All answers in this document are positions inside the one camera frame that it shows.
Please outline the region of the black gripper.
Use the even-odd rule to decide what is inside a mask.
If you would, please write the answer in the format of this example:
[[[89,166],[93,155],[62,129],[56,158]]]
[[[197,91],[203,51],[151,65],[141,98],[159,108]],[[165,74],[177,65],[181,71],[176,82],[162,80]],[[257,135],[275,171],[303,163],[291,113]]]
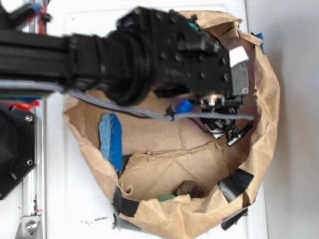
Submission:
[[[237,111],[249,92],[247,60],[234,60],[202,31],[193,15],[138,7],[117,23],[117,42],[123,74],[117,83],[117,103],[141,102],[148,92],[159,98],[189,95],[188,103],[214,118],[201,117],[215,138],[229,146],[249,131],[236,127]]]

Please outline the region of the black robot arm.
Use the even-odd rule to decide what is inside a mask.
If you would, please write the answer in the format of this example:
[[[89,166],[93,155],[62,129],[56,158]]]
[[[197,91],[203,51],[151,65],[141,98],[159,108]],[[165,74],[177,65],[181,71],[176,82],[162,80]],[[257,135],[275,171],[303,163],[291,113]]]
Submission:
[[[31,103],[52,92],[134,117],[172,121],[200,119],[229,146],[247,134],[255,118],[240,115],[249,92],[243,47],[227,50],[199,26],[197,15],[138,7],[120,18],[106,37],[52,37],[19,28],[43,6],[0,10],[0,100]]]

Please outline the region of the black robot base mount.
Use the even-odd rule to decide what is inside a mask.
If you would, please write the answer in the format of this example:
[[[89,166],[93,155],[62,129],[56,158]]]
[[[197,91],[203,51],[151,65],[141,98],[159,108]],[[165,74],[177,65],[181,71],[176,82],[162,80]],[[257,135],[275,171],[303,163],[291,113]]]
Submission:
[[[36,116],[0,105],[0,199],[4,200],[35,167]]]

